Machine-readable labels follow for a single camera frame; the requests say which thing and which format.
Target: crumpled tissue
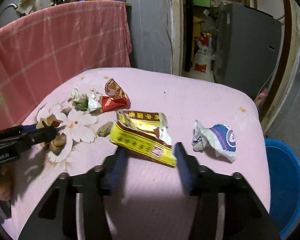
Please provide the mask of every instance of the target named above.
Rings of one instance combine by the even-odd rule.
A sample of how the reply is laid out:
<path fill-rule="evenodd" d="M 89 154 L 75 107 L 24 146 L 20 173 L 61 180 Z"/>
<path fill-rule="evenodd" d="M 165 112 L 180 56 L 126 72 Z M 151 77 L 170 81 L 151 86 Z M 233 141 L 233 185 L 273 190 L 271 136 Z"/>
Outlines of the crumpled tissue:
<path fill-rule="evenodd" d="M 41 10 L 42 5 L 40 0 L 20 0 L 18 3 L 17 11 L 21 14 L 30 14 L 35 11 Z"/>
<path fill-rule="evenodd" d="M 99 103 L 100 94 L 92 93 L 90 97 L 87 94 L 81 94 L 75 88 L 71 92 L 72 104 L 76 110 L 88 111 L 89 113 L 100 109 L 101 104 Z"/>

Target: red wrapper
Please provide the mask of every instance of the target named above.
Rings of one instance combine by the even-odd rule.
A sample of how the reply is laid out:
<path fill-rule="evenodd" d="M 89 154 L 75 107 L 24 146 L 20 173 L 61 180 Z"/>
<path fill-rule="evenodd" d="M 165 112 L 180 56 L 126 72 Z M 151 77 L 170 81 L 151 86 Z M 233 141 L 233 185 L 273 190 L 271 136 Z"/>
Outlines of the red wrapper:
<path fill-rule="evenodd" d="M 102 96 L 100 104 L 102 112 L 108 112 L 120 108 L 130 108 L 130 99 L 114 79 L 110 79 L 105 86 L 107 97 Z"/>

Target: faucet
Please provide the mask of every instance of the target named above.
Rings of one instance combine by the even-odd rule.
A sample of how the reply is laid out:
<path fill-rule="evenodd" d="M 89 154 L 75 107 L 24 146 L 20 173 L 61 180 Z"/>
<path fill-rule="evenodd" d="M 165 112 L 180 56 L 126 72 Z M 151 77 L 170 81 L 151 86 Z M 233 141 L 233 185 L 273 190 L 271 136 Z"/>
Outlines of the faucet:
<path fill-rule="evenodd" d="M 9 5 L 8 5 L 6 8 L 4 8 L 3 11 L 0 13 L 0 18 L 1 18 L 1 16 L 2 16 L 3 12 L 4 12 L 6 9 L 10 8 L 10 7 L 12 7 L 14 10 L 17 10 L 17 8 L 18 8 L 18 6 L 17 6 L 16 4 L 14 4 L 14 3 L 9 4 Z"/>

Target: white flower print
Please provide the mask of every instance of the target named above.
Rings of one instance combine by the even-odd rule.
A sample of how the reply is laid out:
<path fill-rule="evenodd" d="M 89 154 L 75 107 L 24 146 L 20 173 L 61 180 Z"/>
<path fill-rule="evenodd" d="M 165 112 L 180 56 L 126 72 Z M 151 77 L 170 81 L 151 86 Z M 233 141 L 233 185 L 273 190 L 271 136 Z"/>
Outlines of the white flower print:
<path fill-rule="evenodd" d="M 86 143 L 94 142 L 97 135 L 89 126 L 95 124 L 98 118 L 83 111 L 76 111 L 73 107 L 71 107 L 71 111 L 66 116 L 61 112 L 63 108 L 65 106 L 60 103 L 53 105 L 51 108 L 45 106 L 38 112 L 37 121 L 39 122 L 41 118 L 47 118 L 51 114 L 54 114 L 58 120 L 63 121 L 60 126 L 64 126 L 64 128 L 60 130 L 60 133 L 65 133 L 67 142 L 59 156 L 56 156 L 51 151 L 47 154 L 46 164 L 61 165 L 67 170 L 71 166 L 68 159 L 71 159 L 71 154 L 73 153 L 73 141 L 76 143 L 81 141 Z"/>

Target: blue gripper pad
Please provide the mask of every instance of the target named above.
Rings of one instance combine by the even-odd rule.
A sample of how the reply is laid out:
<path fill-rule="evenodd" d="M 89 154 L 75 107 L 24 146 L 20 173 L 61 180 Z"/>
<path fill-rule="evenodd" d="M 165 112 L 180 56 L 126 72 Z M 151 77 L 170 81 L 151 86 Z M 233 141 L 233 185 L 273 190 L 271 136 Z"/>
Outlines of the blue gripper pad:
<path fill-rule="evenodd" d="M 127 149 L 118 147 L 114 155 L 103 162 L 105 174 L 102 179 L 103 195 L 111 196 L 117 188 L 119 179 L 124 175 L 128 163 Z"/>
<path fill-rule="evenodd" d="M 177 168 L 181 179 L 182 186 L 189 195 L 197 195 L 197 179 L 199 163 L 197 159 L 186 153 L 181 142 L 176 143 L 174 155 L 177 158 Z"/>

